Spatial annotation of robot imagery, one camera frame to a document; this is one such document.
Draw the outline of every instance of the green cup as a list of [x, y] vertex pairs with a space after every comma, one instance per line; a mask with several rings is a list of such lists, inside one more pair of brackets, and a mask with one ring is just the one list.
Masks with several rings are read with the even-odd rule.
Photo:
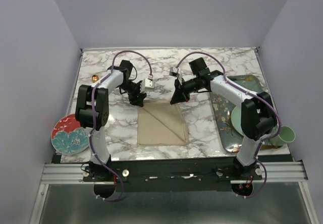
[[293, 129], [287, 126], [282, 126], [281, 132], [278, 136], [269, 140], [270, 144], [273, 146], [283, 146], [285, 144], [291, 143], [295, 140], [295, 132]]

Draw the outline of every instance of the green plate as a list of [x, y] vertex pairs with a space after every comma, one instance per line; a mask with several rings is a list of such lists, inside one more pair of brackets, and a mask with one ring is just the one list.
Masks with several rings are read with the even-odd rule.
[[231, 112], [231, 123], [234, 129], [243, 136], [241, 129], [241, 109], [237, 106]]

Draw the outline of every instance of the white marble surface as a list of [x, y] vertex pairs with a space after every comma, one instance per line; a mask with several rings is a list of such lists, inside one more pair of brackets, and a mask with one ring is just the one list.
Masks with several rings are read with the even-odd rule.
[[[170, 66], [192, 51], [207, 52], [216, 57], [224, 65], [227, 75], [253, 74], [258, 77], [264, 88], [265, 82], [251, 48], [201, 48], [201, 49], [149, 49], [137, 50], [148, 57], [155, 80], [154, 91], [148, 92], [146, 99], [170, 100], [174, 92], [174, 77], [169, 76]], [[78, 87], [81, 84], [91, 84], [91, 76], [101, 78], [111, 65], [113, 56], [118, 51], [89, 51], [83, 55], [81, 69], [73, 98], [71, 112], [75, 112]], [[202, 55], [191, 55], [185, 60], [181, 69], [184, 79], [193, 77], [188, 62]], [[130, 60], [137, 68], [138, 77], [142, 80], [147, 77], [149, 67], [140, 56], [133, 53], [120, 55], [116, 60], [119, 65], [122, 59]], [[204, 57], [210, 70], [221, 70], [211, 58]], [[110, 115], [105, 126], [105, 139], [112, 160], [139, 160], [139, 159], [166, 159], [166, 158], [195, 158], [232, 156], [221, 145], [217, 124], [214, 120], [209, 94], [192, 93], [188, 103], [181, 103], [184, 118], [188, 125], [189, 144], [187, 146], [137, 146], [137, 107], [128, 102], [128, 95], [120, 95], [116, 89], [109, 95]], [[288, 147], [275, 150], [262, 150], [261, 155], [288, 154]], [[61, 162], [89, 161], [90, 151], [87, 148], [75, 155], [63, 155]]]

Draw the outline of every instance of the folded napkin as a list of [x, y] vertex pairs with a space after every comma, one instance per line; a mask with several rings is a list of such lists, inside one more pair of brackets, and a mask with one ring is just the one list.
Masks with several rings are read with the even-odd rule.
[[147, 100], [138, 108], [138, 140], [141, 146], [188, 144], [187, 125], [178, 104]]

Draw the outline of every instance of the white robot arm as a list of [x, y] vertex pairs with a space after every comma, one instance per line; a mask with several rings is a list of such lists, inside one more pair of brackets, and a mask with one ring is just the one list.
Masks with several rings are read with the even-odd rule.
[[[122, 60], [118, 67], [107, 70], [106, 75], [110, 74], [102, 82], [95, 82], [92, 85], [81, 85], [79, 87], [75, 118], [80, 122], [81, 127], [85, 129], [87, 134], [93, 128], [93, 111], [91, 107], [91, 94], [98, 83], [99, 86], [95, 90], [95, 116], [96, 127], [92, 132], [92, 145], [97, 156], [103, 163], [107, 163], [110, 159], [110, 154], [106, 148], [104, 126], [109, 118], [109, 94], [117, 87], [120, 87], [128, 93], [129, 102], [132, 105], [143, 106], [143, 100], [147, 96], [146, 89], [153, 88], [152, 78], [145, 79], [134, 83], [129, 79], [133, 65], [126, 60]], [[97, 158], [91, 154], [91, 162], [100, 164]]]
[[[188, 81], [182, 79], [177, 68], [171, 68], [170, 75], [176, 76], [175, 92], [171, 100], [171, 104], [179, 102], [187, 102], [191, 92], [197, 92], [200, 89], [207, 89], [222, 95], [234, 105], [241, 108], [241, 128], [244, 133], [242, 146], [237, 154], [237, 160], [242, 167], [251, 166], [255, 163], [255, 157], [260, 149], [260, 141], [269, 134], [273, 127], [277, 124], [274, 113], [261, 101], [256, 98], [244, 94], [232, 85], [234, 82], [227, 83], [223, 73], [215, 70], [210, 72], [203, 58], [196, 59], [189, 63], [191, 70], [196, 78]], [[272, 101], [269, 94], [263, 92], [258, 94], [249, 91], [254, 95], [258, 95], [271, 106]]]

